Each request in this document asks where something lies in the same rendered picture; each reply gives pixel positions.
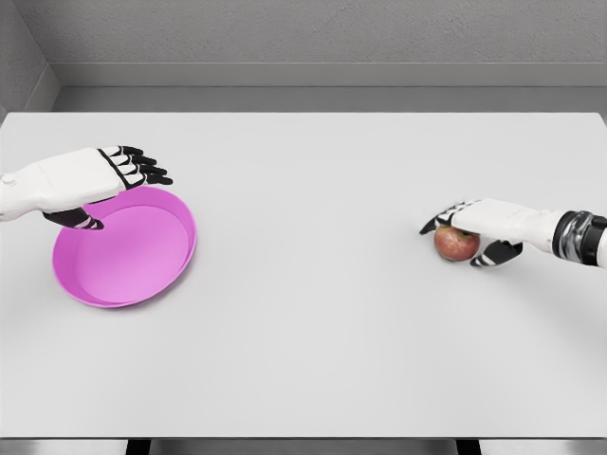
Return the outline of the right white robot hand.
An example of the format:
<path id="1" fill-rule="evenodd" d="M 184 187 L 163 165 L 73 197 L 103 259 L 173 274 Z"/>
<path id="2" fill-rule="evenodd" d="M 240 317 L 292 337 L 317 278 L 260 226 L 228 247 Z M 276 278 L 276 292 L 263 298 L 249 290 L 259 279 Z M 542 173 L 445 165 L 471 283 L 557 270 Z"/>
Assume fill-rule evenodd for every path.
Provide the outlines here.
<path id="1" fill-rule="evenodd" d="M 493 242 L 469 264 L 493 267 L 505 264 L 523 252 L 527 240 L 524 224 L 538 214 L 535 209 L 490 198 L 466 201 L 439 212 L 419 233 L 425 235 L 441 227 L 450 227 L 492 239 Z"/>

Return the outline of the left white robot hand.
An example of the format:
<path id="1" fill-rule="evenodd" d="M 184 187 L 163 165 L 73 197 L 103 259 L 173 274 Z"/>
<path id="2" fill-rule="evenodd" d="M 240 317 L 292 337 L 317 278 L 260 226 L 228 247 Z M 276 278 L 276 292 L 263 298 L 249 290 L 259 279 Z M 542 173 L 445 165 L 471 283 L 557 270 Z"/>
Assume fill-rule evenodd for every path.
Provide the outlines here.
<path id="1" fill-rule="evenodd" d="M 84 148 L 56 155 L 34 165 L 35 208 L 50 222 L 65 228 L 101 230 L 87 204 L 112 199 L 145 186 L 169 186 L 173 179 L 157 161 L 132 146 Z"/>

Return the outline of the red apple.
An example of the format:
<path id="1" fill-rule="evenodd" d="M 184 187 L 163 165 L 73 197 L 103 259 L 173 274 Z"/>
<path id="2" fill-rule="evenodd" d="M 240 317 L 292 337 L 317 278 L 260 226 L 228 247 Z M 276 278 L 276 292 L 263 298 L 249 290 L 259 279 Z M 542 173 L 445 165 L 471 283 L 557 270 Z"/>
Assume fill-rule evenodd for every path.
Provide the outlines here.
<path id="1" fill-rule="evenodd" d="M 481 237 L 456 227 L 439 227 L 434 233 L 433 243 L 442 258 L 451 262 L 463 262 L 477 254 Z"/>

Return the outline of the pink round plate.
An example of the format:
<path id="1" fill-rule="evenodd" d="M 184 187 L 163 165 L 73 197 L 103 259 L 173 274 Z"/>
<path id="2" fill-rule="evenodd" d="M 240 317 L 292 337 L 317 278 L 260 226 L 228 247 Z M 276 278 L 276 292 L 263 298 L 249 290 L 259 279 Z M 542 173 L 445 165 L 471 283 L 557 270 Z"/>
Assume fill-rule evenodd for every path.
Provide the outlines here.
<path id="1" fill-rule="evenodd" d="M 58 284 L 75 300 L 119 308 L 169 287 L 193 256 L 193 213 L 176 195 L 138 187 L 85 208 L 104 228 L 64 227 L 52 254 Z"/>

